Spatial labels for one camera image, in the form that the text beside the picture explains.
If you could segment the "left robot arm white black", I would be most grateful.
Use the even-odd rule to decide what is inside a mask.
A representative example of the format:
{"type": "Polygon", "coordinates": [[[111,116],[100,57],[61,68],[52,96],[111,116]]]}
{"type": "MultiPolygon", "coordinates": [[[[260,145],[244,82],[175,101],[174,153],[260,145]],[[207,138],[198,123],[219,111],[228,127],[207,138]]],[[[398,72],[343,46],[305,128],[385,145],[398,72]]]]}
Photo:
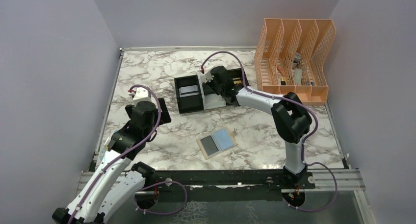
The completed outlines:
{"type": "Polygon", "coordinates": [[[129,120],[115,131],[104,157],[76,198],[65,208],[57,208],[52,219],[57,224],[105,224],[127,198],[139,189],[154,185],[154,169],[142,162],[127,174],[123,182],[117,178],[144,149],[158,126],[171,122],[164,98],[134,100],[125,108],[129,120]]]}

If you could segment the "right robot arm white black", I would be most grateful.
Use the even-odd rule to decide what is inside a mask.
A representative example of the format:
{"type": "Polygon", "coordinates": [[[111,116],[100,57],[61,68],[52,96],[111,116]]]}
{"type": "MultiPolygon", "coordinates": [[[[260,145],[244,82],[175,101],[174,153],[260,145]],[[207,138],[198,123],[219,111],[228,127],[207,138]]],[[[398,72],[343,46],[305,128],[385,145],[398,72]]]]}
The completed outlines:
{"type": "Polygon", "coordinates": [[[204,76],[206,84],[227,104],[254,108],[273,117],[286,147],[283,182],[289,188],[301,184],[308,167],[304,161],[303,141],[309,133],[312,118],[298,96],[293,92],[270,95],[244,83],[236,84],[223,66],[205,71],[204,76]]]}

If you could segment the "black white card tray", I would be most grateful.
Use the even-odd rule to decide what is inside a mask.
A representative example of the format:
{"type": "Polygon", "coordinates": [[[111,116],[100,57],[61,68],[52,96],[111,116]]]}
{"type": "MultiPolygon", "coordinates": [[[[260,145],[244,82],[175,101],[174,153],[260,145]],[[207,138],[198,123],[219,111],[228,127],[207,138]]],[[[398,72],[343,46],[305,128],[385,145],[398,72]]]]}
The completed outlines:
{"type": "Polygon", "coordinates": [[[201,112],[229,106],[217,95],[209,83],[203,83],[203,75],[189,75],[174,78],[177,105],[180,114],[201,112]]]}

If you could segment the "orange plastic desk organizer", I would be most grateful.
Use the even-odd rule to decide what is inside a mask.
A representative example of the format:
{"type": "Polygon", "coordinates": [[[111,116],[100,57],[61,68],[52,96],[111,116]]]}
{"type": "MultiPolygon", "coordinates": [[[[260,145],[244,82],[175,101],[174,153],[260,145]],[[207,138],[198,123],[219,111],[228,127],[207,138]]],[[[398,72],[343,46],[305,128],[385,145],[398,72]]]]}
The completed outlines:
{"type": "Polygon", "coordinates": [[[324,64],[336,35],[332,20],[264,19],[254,64],[258,89],[294,92],[308,106],[326,103],[324,64]]]}

